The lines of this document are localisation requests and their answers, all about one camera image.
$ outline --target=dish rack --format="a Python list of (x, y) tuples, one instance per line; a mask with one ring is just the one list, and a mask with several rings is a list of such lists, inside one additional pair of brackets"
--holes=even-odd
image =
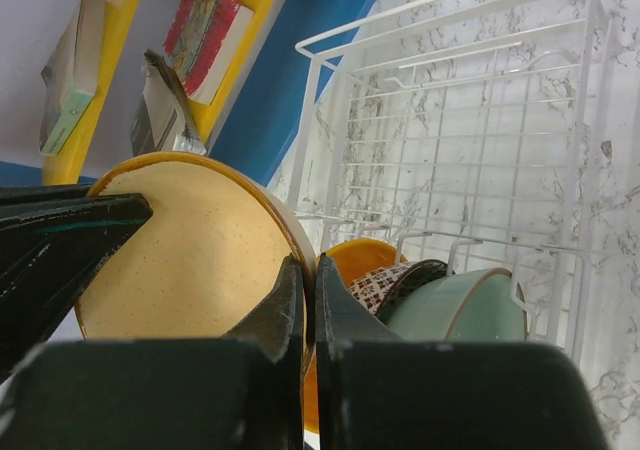
[[(529, 339), (579, 363), (617, 48), (601, 0), (418, 0), (306, 39), (288, 204), (323, 251), (368, 236), (395, 245), (396, 261), (510, 269)], [(335, 137), (324, 205), (310, 207), (300, 196), (322, 66), (335, 72)]]

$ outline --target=red book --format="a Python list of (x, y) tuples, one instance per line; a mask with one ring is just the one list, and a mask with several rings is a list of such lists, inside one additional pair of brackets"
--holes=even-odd
[(165, 50), (190, 99), (211, 103), (253, 16), (238, 0), (182, 0)]

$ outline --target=green bowl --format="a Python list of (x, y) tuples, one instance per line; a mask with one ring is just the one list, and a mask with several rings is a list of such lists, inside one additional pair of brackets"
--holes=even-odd
[[(409, 295), (386, 324), (408, 341), (521, 341), (527, 316), (511, 300), (511, 272), (477, 270), (434, 280)], [(518, 285), (518, 297), (524, 302)]]

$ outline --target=yellow shelf board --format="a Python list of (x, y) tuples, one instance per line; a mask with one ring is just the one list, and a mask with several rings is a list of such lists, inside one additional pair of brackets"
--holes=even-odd
[(233, 57), (231, 65), (229, 66), (220, 87), (218, 88), (216, 96), (210, 105), (203, 105), (193, 101), (189, 102), (193, 118), (196, 122), (196, 127), (198, 128), (198, 132), (200, 133), (200, 137), (203, 141), (207, 140), (209, 134), (213, 130), (216, 119), (220, 115), (220, 111), (231, 93), (233, 84), (238, 78), (238, 74), (251, 51), (251, 47), (255, 43), (256, 37), (260, 33), (260, 29), (262, 28), (274, 1), (275, 0), (240, 0), (243, 5), (246, 5), (253, 10), (253, 18), (251, 19), (249, 27), (236, 50), (236, 54)]
[(113, 80), (139, 0), (107, 0), (102, 55), (96, 95), (58, 155), (48, 156), (42, 168), (45, 185), (76, 183)]

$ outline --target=orange bowl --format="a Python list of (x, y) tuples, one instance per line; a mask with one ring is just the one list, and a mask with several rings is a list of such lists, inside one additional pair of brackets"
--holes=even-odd
[[(392, 266), (395, 263), (396, 249), (380, 240), (359, 238), (332, 247), (327, 251), (327, 255), (335, 260), (342, 280), (349, 287), (354, 280), (365, 273), (380, 267)], [(407, 259), (401, 255), (400, 261), (406, 262)], [(315, 355), (304, 379), (304, 428), (310, 432), (320, 433)]]

